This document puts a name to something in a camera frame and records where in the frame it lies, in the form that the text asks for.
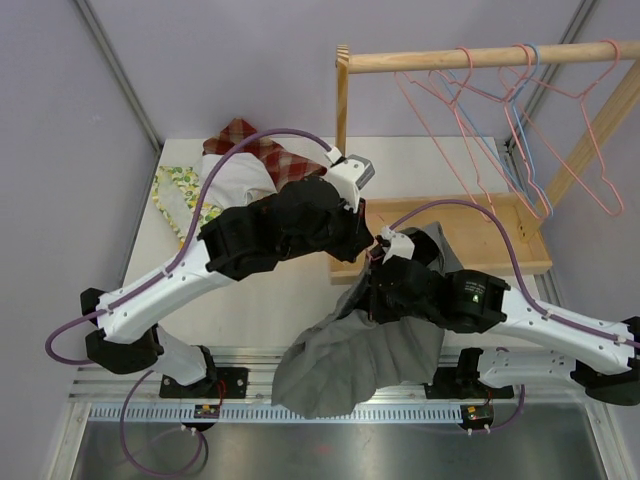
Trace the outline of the red plaid skirt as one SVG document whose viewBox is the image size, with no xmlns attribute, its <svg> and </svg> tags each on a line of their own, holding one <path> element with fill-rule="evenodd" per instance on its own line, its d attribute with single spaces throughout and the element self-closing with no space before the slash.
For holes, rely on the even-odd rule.
<svg viewBox="0 0 640 480">
<path fill-rule="evenodd" d="M 236 117 L 216 136 L 203 143 L 203 159 L 216 164 L 241 141 L 258 130 L 242 117 Z M 326 168 L 319 163 L 290 152 L 270 137 L 264 137 L 243 147 L 222 167 L 214 185 L 239 180 L 243 187 L 258 187 L 269 177 L 276 191 L 287 183 L 308 176 L 323 176 Z"/>
</svg>

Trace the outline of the white skirt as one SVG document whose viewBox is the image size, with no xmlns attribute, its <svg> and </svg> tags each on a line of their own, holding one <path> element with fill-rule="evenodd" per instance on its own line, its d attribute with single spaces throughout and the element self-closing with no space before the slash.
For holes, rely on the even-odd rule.
<svg viewBox="0 0 640 480">
<path fill-rule="evenodd" d="M 246 206 L 277 192 L 265 165 L 253 154 L 232 156 L 216 174 L 204 204 L 221 209 Z"/>
</svg>

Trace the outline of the lemon print skirt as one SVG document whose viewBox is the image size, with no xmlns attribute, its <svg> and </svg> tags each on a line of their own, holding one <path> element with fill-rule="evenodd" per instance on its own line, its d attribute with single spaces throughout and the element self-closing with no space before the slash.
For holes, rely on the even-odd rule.
<svg viewBox="0 0 640 480">
<path fill-rule="evenodd" d="M 186 240 L 205 179 L 201 166 L 159 166 L 156 170 L 151 198 L 180 246 Z"/>
</svg>

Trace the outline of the blue hanger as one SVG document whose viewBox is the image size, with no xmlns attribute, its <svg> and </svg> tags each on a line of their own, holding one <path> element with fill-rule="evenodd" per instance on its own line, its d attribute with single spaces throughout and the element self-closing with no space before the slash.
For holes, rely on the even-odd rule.
<svg viewBox="0 0 640 480">
<path fill-rule="evenodd" d="M 500 94 L 491 93 L 471 83 L 463 84 L 458 81 L 456 74 L 452 70 L 447 70 L 448 78 L 446 81 L 449 84 L 458 85 L 460 91 L 463 89 L 469 90 L 502 106 L 504 116 L 511 131 L 511 138 L 503 147 L 497 147 L 496 150 L 492 151 L 492 155 L 501 166 L 502 172 L 507 175 L 507 183 L 510 185 L 511 190 L 518 195 L 521 203 L 535 219 L 545 220 L 553 215 L 554 210 L 547 194 L 536 182 L 535 162 L 531 155 L 520 115 L 516 109 L 518 97 L 527 84 L 534 78 L 539 68 L 539 50 L 535 45 L 530 43 L 515 44 L 515 47 L 524 51 L 527 57 L 527 66 L 514 84 L 509 84 L 503 78 L 503 67 L 498 68 L 498 77 L 503 87 L 503 92 Z M 510 166 L 508 163 L 512 155 L 512 151 L 510 150 L 511 141 L 515 142 L 515 146 L 520 153 L 524 153 L 524 165 L 527 169 L 527 187 L 525 187 L 524 183 L 519 179 L 516 168 Z"/>
</svg>

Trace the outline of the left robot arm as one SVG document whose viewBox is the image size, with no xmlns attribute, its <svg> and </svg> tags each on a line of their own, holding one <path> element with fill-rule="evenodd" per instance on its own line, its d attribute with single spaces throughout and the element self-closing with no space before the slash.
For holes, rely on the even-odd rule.
<svg viewBox="0 0 640 480">
<path fill-rule="evenodd" d="M 97 297 L 97 328 L 85 338 L 88 358 L 114 374 L 151 370 L 195 397 L 209 395 L 217 383 L 209 349 L 175 338 L 160 321 L 205 293 L 270 272 L 280 262 L 316 252 L 355 261 L 373 242 L 365 211 L 365 200 L 349 205 L 320 177 L 224 210 L 173 260 L 121 292 Z"/>
</svg>

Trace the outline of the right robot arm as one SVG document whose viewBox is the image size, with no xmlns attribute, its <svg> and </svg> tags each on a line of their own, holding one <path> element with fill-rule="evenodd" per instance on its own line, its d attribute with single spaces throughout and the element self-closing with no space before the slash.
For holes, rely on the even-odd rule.
<svg viewBox="0 0 640 480">
<path fill-rule="evenodd" d="M 434 241 L 389 228 L 372 255 L 370 312 L 380 323 L 414 317 L 456 334 L 525 340 L 538 352 L 465 350 L 454 371 L 456 389 L 476 396 L 486 387 L 557 384 L 581 387 L 603 403 L 639 403 L 639 320 L 588 317 L 536 302 L 504 280 L 475 270 L 442 274 L 429 267 Z"/>
</svg>

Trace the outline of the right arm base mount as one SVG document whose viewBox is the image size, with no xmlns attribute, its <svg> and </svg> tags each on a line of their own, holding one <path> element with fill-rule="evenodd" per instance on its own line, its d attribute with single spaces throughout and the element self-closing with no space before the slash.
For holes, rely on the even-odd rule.
<svg viewBox="0 0 640 480">
<path fill-rule="evenodd" d="M 575 389 L 576 361 L 553 350 L 465 348 L 454 366 L 437 368 L 424 385 L 432 400 L 512 399 L 528 387 Z"/>
</svg>

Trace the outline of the grey skirt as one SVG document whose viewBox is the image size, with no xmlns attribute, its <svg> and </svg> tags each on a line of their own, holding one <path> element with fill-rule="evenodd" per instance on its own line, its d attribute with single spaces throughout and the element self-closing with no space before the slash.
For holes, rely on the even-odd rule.
<svg viewBox="0 0 640 480">
<path fill-rule="evenodd" d="M 444 330 L 416 317 L 372 320 L 370 276 L 365 265 L 334 311 L 285 351 L 272 382 L 272 404 L 306 419 L 347 415 L 380 388 L 431 382 Z"/>
</svg>

